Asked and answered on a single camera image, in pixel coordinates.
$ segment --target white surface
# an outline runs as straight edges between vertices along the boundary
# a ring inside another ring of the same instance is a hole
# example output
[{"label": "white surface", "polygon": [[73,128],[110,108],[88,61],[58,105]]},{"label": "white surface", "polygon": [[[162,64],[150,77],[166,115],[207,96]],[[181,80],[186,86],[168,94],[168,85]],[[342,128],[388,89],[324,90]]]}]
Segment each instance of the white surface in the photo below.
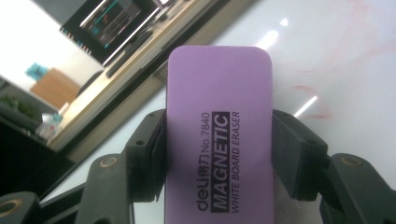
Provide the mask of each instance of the white surface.
[{"label": "white surface", "polygon": [[[396,189],[395,11],[392,0],[261,0],[213,45],[267,49],[275,109],[294,115],[307,107],[298,118],[328,143],[330,155],[363,157]],[[165,92],[160,95],[151,103],[164,107]],[[108,141],[102,148],[124,144]],[[77,175],[84,181],[86,174]],[[318,202],[290,200],[277,180],[275,207],[276,223],[321,223]],[[136,217],[159,221],[137,223],[162,223],[163,207],[149,209]]]},{"label": "white surface", "polygon": [[0,75],[29,91],[33,64],[56,67],[83,85],[102,66],[59,32],[61,27],[31,0],[0,1]]}]

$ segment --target desk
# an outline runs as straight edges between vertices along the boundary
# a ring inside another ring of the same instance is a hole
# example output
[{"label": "desk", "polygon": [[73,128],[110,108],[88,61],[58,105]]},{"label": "desk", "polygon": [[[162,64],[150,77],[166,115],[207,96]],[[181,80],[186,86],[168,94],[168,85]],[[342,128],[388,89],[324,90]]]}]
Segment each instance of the desk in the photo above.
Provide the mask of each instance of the desk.
[{"label": "desk", "polygon": [[[110,65],[70,105],[61,123],[63,130],[49,141],[49,147],[55,151],[60,151],[67,147],[70,141],[76,139],[86,126],[94,118],[98,118],[101,111],[120,94],[120,89],[125,87],[125,83],[131,83],[138,79],[137,74],[142,68],[161,51],[168,48],[169,43],[176,36],[185,32],[192,24],[201,19],[206,12],[210,12],[210,9],[215,4],[222,3],[224,5],[225,3],[225,6],[221,6],[221,10],[216,11],[216,15],[197,30],[194,36],[186,40],[185,44],[206,44],[219,34],[227,24],[231,23],[233,18],[251,2],[252,0],[230,2],[213,0],[178,1],[168,13],[173,16],[151,28],[153,36],[127,60],[113,77],[106,77],[106,72],[110,69]],[[159,68],[142,82],[134,93],[114,108],[110,115],[106,116],[106,119],[102,119],[88,136],[71,146],[72,151],[69,158],[72,161],[79,161],[88,155],[145,103],[155,91],[162,87],[165,82],[166,65]]]}]

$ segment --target computer screen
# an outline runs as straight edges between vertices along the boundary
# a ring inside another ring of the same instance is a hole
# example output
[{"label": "computer screen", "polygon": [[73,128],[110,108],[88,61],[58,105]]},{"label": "computer screen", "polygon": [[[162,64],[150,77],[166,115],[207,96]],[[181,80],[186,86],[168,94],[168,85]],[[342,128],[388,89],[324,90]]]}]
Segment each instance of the computer screen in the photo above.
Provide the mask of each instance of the computer screen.
[{"label": "computer screen", "polygon": [[88,0],[61,32],[107,65],[159,11],[152,0]]}]

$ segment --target purple eraser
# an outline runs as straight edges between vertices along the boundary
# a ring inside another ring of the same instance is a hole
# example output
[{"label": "purple eraser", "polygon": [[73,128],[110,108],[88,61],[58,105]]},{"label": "purple eraser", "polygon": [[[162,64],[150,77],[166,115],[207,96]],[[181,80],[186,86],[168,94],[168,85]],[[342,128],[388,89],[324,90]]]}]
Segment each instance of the purple eraser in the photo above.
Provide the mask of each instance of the purple eraser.
[{"label": "purple eraser", "polygon": [[165,223],[274,223],[268,54],[186,46],[168,65]]}]

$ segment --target black holder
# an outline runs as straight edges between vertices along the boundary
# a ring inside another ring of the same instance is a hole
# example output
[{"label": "black holder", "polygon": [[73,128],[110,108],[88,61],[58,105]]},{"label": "black holder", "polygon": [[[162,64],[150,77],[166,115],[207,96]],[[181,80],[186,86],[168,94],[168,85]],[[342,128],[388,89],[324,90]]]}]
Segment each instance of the black holder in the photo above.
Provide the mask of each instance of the black holder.
[{"label": "black holder", "polygon": [[[396,224],[396,193],[368,161],[329,157],[323,140],[277,110],[272,162],[292,199],[321,194],[323,223]],[[159,110],[145,117],[121,154],[95,160],[85,184],[42,204],[31,192],[1,197],[0,223],[134,223],[134,203],[158,199],[165,176],[166,116]]]}]

